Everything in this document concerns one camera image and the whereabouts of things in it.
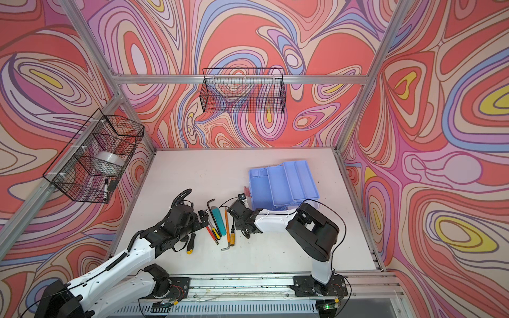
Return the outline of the white and blue tool box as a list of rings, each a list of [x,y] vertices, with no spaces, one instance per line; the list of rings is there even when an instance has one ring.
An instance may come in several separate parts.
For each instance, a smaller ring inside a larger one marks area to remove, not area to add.
[[[305,160],[287,161],[278,166],[249,171],[253,209],[283,211],[305,200],[319,200],[319,192]]]

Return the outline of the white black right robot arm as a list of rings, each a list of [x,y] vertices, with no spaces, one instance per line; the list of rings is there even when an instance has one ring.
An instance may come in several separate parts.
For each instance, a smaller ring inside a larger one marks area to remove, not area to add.
[[[335,249],[341,244],[337,224],[315,207],[326,205],[306,199],[298,207],[286,211],[250,209],[237,199],[226,208],[233,217],[236,229],[249,238],[251,234],[288,233],[302,250],[313,259],[311,277],[325,286],[333,275],[332,260]]]

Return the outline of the black yellow ratchet wrench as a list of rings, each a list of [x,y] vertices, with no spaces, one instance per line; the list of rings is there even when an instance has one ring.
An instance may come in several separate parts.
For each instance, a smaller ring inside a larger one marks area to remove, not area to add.
[[[214,234],[216,240],[220,240],[221,235],[220,235],[220,233],[214,227],[211,227],[211,231]]]

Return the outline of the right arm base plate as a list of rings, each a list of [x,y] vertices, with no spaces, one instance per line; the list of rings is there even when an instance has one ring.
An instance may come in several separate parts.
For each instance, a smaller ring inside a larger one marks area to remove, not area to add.
[[[333,274],[328,283],[323,284],[307,276],[294,276],[293,283],[288,286],[296,297],[335,297],[343,299],[349,294],[345,278]]]

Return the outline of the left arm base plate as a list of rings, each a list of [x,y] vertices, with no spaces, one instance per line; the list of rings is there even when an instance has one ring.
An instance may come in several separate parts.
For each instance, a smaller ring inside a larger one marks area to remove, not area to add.
[[[170,277],[156,281],[154,290],[148,295],[150,298],[182,300],[188,297],[190,277]]]

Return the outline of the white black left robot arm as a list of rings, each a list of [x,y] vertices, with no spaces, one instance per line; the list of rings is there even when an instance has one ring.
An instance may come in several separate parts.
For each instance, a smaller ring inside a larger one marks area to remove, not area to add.
[[[37,303],[36,317],[108,317],[141,298],[167,298],[173,289],[182,299],[184,291],[154,261],[208,225],[204,210],[173,204],[161,221],[138,231],[113,258],[67,283],[51,283]]]

